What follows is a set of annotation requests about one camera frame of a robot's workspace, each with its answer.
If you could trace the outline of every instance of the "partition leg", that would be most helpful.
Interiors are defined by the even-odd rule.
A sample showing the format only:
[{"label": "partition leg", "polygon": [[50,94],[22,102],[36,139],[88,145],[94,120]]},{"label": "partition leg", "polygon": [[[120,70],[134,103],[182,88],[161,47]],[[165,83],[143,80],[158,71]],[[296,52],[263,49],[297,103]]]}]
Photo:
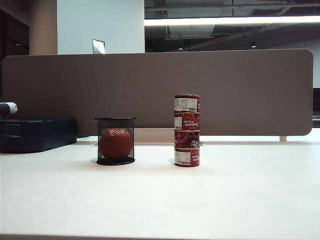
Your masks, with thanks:
[{"label": "partition leg", "polygon": [[286,142],[287,136],[280,136],[280,142]]}]

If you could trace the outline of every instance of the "barcode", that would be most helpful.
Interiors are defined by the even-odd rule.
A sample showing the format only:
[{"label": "barcode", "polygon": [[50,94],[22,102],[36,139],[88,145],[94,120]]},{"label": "barcode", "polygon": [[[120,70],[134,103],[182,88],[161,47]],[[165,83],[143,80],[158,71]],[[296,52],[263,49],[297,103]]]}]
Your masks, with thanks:
[{"label": "barcode", "polygon": [[177,164],[186,164],[189,165],[190,162],[189,161],[176,161]]}]

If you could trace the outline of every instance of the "white wall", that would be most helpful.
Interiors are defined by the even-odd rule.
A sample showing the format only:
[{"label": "white wall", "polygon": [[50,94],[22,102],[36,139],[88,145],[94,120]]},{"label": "white wall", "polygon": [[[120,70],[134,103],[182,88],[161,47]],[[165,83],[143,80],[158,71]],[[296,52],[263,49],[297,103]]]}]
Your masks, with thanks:
[{"label": "white wall", "polygon": [[57,0],[58,54],[145,52],[144,0]]},{"label": "white wall", "polygon": [[320,39],[301,41],[273,49],[309,49],[313,53],[313,87],[320,88]]}]

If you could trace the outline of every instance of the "white label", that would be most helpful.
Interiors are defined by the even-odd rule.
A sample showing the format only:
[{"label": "white label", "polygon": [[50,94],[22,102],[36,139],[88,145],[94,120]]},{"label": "white label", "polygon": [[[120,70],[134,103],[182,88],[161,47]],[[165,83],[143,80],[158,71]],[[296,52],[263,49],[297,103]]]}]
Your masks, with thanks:
[{"label": "white label", "polygon": [[190,165],[191,152],[174,151],[174,163],[180,165]]},{"label": "white label", "polygon": [[174,128],[177,130],[182,129],[182,116],[177,116],[174,118]]},{"label": "white label", "polygon": [[194,98],[175,98],[174,99],[174,110],[196,112],[198,110],[198,100]]}]

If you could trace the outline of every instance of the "can label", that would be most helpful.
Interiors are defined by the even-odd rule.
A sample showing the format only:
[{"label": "can label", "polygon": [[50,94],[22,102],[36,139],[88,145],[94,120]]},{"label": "can label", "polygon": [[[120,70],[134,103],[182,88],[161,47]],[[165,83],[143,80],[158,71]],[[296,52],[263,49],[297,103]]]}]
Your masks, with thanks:
[{"label": "can label", "polygon": [[199,96],[177,96],[174,98],[174,111],[176,112],[200,112]]},{"label": "can label", "polygon": [[193,112],[176,112],[174,114],[174,129],[176,130],[199,130],[200,114]]},{"label": "can label", "polygon": [[198,131],[175,131],[174,146],[176,148],[198,148],[200,146]]},{"label": "can label", "polygon": [[174,150],[174,164],[180,167],[195,167],[200,164],[199,148]]}]

